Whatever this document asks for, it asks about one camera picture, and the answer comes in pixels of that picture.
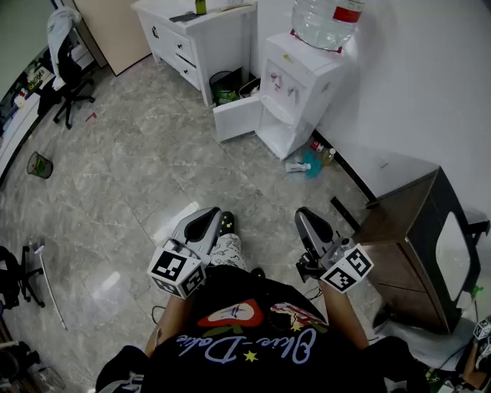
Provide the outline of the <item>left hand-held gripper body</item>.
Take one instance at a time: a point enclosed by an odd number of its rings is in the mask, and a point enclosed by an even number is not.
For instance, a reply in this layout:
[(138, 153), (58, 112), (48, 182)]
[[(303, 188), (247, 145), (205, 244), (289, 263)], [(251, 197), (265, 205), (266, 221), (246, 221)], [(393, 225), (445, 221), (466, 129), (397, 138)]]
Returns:
[(209, 207), (178, 222), (172, 235), (156, 249), (147, 270), (159, 289), (186, 299), (205, 282), (221, 220), (221, 209)]

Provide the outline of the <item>white cabinet door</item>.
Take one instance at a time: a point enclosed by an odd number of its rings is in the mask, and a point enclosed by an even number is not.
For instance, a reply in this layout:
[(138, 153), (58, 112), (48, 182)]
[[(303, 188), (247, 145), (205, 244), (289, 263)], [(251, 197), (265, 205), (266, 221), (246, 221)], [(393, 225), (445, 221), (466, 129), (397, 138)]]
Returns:
[(218, 142), (259, 129), (262, 102), (256, 94), (213, 109)]

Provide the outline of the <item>white water dispenser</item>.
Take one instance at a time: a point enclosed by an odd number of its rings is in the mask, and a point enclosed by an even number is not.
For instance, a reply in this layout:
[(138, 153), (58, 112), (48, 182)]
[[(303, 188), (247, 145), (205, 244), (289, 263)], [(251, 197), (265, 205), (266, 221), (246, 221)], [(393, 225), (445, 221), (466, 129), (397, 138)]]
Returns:
[(255, 132), (277, 158), (284, 160), (307, 142), (346, 69), (339, 53), (313, 48), (289, 33), (267, 38)]

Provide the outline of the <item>person's left forearm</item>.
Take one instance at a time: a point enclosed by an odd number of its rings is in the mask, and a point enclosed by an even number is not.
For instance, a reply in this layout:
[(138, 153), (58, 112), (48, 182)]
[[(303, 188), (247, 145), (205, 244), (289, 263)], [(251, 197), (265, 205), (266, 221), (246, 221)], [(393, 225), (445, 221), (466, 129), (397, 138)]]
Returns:
[(153, 354), (157, 346), (184, 330), (194, 300), (194, 295), (191, 295), (187, 299), (181, 299), (175, 296), (170, 297), (162, 317), (147, 342), (144, 351), (147, 357)]

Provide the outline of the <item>person's right forearm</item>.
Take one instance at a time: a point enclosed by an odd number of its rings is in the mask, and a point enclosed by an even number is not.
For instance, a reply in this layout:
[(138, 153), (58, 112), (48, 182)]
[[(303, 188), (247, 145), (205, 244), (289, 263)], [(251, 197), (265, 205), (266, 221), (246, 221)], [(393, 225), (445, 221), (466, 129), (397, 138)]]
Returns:
[(369, 341), (347, 295), (337, 292), (319, 280), (329, 325), (350, 340), (358, 349), (366, 349)]

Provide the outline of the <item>large clear water jug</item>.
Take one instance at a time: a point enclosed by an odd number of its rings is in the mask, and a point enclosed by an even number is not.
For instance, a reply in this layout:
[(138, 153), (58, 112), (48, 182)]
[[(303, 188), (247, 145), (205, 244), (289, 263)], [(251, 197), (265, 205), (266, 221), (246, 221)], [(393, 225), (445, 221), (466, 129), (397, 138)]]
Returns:
[(293, 34), (314, 48), (338, 51), (353, 35), (363, 0), (295, 0)]

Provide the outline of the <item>person's patterned trouser leg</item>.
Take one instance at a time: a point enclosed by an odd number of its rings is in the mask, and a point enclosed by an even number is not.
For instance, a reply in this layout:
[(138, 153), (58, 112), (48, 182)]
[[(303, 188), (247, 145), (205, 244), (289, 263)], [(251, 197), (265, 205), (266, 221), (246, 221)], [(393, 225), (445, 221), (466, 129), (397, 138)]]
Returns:
[(248, 270), (242, 255), (241, 240), (234, 233), (220, 236), (209, 256), (214, 266), (232, 266), (244, 271)]

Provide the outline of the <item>grey floor sheet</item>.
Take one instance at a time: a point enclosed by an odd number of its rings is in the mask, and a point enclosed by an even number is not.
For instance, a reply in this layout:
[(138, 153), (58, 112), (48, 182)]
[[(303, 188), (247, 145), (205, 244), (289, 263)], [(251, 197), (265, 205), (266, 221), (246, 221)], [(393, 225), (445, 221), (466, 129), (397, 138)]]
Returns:
[(468, 344), (472, 343), (475, 326), (474, 321), (461, 318), (453, 333), (444, 335), (388, 319), (374, 328), (374, 334), (379, 338), (393, 336), (402, 339), (418, 361), (431, 368), (453, 371), (457, 369)]

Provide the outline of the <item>long white stick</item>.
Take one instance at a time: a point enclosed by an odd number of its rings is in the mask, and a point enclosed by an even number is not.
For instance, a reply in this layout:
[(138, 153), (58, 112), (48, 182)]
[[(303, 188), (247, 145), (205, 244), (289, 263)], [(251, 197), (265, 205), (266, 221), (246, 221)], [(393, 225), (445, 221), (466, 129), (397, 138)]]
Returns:
[(57, 301), (56, 301), (56, 298), (54, 297), (54, 293), (53, 293), (53, 290), (51, 288), (51, 283), (50, 283), (50, 280), (49, 280), (49, 277), (48, 277), (48, 271), (46, 269), (46, 265), (44, 263), (44, 258), (43, 258), (43, 255), (44, 255), (44, 244), (40, 243), (36, 249), (35, 249), (35, 255), (39, 258), (39, 262), (41, 264), (41, 269), (42, 269), (42, 272), (43, 272), (43, 275), (44, 275), (44, 280), (46, 282), (46, 286), (48, 288), (48, 293), (49, 293), (49, 296), (51, 297), (51, 301), (53, 303), (53, 306), (54, 306), (54, 309), (56, 311), (56, 314), (61, 322), (61, 325), (63, 327), (63, 329), (65, 331), (68, 331), (68, 327), (64, 321), (64, 318), (61, 314), (61, 311), (58, 307), (58, 304), (57, 304)]

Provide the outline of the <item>person's black printed shirt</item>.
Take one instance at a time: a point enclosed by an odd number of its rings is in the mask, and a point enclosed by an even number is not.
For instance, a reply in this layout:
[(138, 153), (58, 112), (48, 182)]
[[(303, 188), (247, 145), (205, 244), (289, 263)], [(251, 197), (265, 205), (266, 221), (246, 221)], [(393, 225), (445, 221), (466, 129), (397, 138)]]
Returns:
[(194, 296), (183, 331), (123, 347), (96, 393), (430, 393), (405, 341), (360, 350), (292, 286), (214, 266)]

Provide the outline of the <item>black chair base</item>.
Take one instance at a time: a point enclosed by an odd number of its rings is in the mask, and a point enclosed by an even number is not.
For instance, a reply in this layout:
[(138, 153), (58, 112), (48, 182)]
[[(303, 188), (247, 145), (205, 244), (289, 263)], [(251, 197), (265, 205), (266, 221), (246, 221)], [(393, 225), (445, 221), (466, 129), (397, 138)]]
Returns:
[(44, 270), (37, 268), (32, 271), (27, 270), (27, 257), (30, 252), (29, 246), (22, 247), (21, 263), (4, 246), (0, 246), (0, 263), (5, 264), (5, 268), (0, 267), (0, 309), (13, 309), (19, 306), (18, 297), (22, 294), (26, 302), (32, 299), (42, 308), (45, 303), (38, 299), (35, 291), (29, 283), (29, 279), (37, 274), (43, 275)]

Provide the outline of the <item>black mesh trash bin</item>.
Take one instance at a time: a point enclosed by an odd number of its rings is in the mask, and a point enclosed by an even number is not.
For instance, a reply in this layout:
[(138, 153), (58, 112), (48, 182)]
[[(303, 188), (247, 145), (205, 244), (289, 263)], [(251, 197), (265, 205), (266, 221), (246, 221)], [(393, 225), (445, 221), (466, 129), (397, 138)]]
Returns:
[(216, 106), (237, 101), (242, 86), (242, 69), (215, 73), (209, 79), (209, 86)]

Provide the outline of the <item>white curved desk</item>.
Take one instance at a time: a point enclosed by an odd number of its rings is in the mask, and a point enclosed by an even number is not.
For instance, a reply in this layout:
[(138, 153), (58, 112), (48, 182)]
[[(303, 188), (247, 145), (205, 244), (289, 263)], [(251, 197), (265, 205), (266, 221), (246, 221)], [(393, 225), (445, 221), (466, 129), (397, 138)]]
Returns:
[(31, 133), (38, 120), (38, 107), (41, 100), (40, 93), (44, 86), (54, 78), (53, 74), (45, 68), (42, 75), (46, 81), (40, 80), (35, 89), (26, 95), (25, 102), (21, 108), (17, 108), (8, 121), (7, 128), (2, 135), (3, 141), (0, 146), (0, 185), (4, 181), (9, 168), (15, 160), (25, 139)]

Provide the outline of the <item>beige board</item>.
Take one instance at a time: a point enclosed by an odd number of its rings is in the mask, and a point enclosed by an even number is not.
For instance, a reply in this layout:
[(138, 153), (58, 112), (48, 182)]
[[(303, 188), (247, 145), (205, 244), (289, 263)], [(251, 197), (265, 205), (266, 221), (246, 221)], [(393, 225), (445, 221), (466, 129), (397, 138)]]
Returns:
[(151, 50), (140, 19), (131, 5), (138, 0), (74, 0), (112, 72), (119, 74)]

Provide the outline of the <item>white garment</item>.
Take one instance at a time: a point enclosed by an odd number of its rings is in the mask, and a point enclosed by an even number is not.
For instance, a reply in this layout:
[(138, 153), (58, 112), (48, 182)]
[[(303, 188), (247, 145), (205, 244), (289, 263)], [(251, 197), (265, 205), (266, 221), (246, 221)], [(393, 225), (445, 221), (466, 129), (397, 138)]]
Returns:
[(66, 85), (66, 82), (61, 77), (58, 68), (58, 52), (64, 40), (67, 38), (67, 36), (69, 36), (71, 30), (80, 23), (81, 19), (82, 17), (80, 12), (67, 6), (61, 6), (48, 18), (47, 39), (54, 74), (52, 86), (55, 91), (60, 90)]

